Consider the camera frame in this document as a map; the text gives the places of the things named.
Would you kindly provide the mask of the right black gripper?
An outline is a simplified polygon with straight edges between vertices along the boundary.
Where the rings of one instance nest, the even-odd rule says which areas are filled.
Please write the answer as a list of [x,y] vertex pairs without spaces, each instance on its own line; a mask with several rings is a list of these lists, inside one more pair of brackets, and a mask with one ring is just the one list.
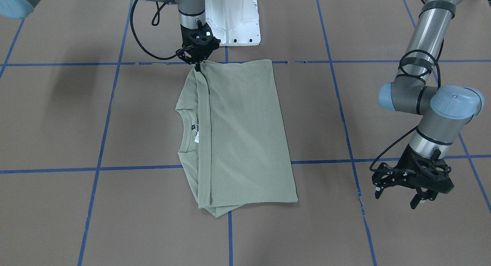
[[192,45],[182,47],[176,51],[177,57],[187,64],[194,64],[196,72],[201,72],[201,63],[207,60],[213,51],[220,47],[219,43],[211,43],[207,45]]

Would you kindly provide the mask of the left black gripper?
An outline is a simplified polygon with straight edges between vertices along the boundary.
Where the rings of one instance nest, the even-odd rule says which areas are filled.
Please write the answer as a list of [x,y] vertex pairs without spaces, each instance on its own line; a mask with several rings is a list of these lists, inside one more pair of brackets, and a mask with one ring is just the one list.
[[415,210],[419,203],[435,200],[438,193],[449,193],[454,188],[449,177],[452,169],[440,158],[441,154],[440,149],[435,147],[430,157],[426,158],[407,146],[395,168],[381,163],[372,175],[376,187],[375,198],[379,199],[384,189],[396,185],[416,189],[410,201],[410,208]]

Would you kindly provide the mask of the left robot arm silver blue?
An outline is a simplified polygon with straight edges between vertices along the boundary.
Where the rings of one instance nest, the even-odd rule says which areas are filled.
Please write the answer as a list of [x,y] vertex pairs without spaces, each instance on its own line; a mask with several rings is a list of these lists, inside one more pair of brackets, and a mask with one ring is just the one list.
[[463,0],[423,0],[414,33],[400,58],[393,82],[379,90],[379,105],[387,110],[421,115],[410,130],[412,138],[396,166],[370,165],[375,198],[390,187],[416,191],[410,202],[433,201],[449,193],[454,184],[452,168],[444,157],[464,126],[476,118],[485,104],[480,91],[470,87],[442,85],[438,61],[444,35]]

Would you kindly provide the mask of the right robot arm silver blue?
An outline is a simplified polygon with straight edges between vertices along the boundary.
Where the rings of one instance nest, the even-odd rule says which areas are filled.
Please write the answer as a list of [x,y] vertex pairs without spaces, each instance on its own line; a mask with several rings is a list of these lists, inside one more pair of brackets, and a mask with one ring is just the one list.
[[[11,19],[24,19],[29,16],[41,0],[0,0],[1,15]],[[161,57],[152,54],[140,42],[133,24],[133,15],[137,3],[133,0],[130,9],[130,28],[138,46],[147,55],[157,60],[171,60],[179,58],[189,65],[193,65],[195,71],[201,71],[201,64],[209,58],[213,51],[219,48],[220,40],[215,38],[211,27],[206,20],[205,0],[144,0],[154,2],[157,10],[152,19],[152,26],[160,23],[160,14],[166,5],[177,5],[182,35],[182,47],[169,57]]]

